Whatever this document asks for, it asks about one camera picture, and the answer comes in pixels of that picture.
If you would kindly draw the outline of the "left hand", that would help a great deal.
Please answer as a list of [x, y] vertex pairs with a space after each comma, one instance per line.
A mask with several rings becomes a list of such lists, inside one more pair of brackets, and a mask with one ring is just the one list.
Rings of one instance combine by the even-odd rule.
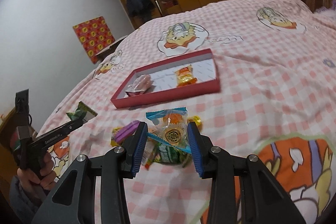
[[22, 188], [28, 192], [33, 193], [33, 186], [41, 186], [44, 190], [51, 190], [56, 182], [56, 173], [52, 170], [54, 163], [51, 159], [51, 155], [47, 152], [43, 158], [45, 166], [41, 169], [39, 178], [32, 170], [25, 169], [22, 170], [18, 168], [17, 176]]

